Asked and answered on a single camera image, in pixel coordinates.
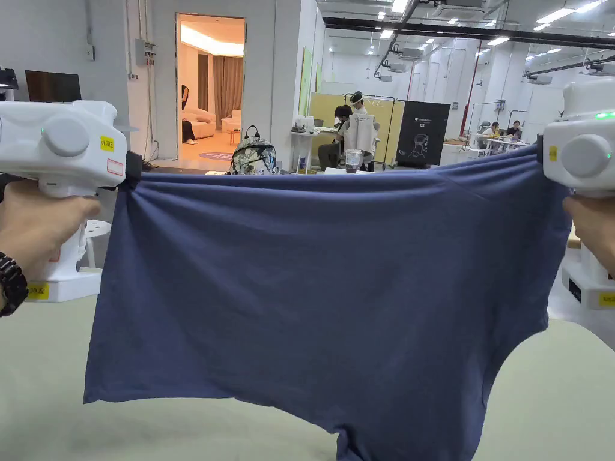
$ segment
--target electrical box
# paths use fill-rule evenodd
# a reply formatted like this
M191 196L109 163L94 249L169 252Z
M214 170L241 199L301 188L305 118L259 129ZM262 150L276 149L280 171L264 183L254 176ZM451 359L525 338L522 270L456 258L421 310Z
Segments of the electrical box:
M137 66L153 66L156 62L157 45L143 39L135 39L135 63Z

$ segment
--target black hair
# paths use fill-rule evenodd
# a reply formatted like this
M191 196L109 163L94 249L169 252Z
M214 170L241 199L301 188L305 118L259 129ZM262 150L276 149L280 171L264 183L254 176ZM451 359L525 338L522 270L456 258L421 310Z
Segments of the black hair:
M335 108L334 116L339 119L341 119L342 117L349 119L351 115L352 115L352 108L350 106L337 106Z

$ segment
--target small table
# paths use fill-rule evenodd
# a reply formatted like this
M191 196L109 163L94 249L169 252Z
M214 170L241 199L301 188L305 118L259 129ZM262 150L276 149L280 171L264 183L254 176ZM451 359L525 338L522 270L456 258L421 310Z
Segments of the small table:
M239 135L239 139L241 139L241 130L235 128L233 131L231 131L231 142L229 144L235 143L235 135Z

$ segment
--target white stool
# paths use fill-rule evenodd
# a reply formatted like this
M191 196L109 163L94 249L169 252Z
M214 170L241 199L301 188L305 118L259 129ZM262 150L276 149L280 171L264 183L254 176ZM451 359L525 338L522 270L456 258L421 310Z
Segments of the white stool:
M96 267L94 259L94 237L99 237L111 232L111 225L105 221L92 221L88 219L85 226L85 253L87 254L88 267Z

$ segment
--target plastic cup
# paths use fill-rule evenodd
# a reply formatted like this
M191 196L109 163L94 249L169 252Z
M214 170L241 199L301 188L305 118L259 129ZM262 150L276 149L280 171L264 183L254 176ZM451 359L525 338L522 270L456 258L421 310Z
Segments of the plastic cup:
M346 149L346 173L356 173L363 159L363 152L356 149Z

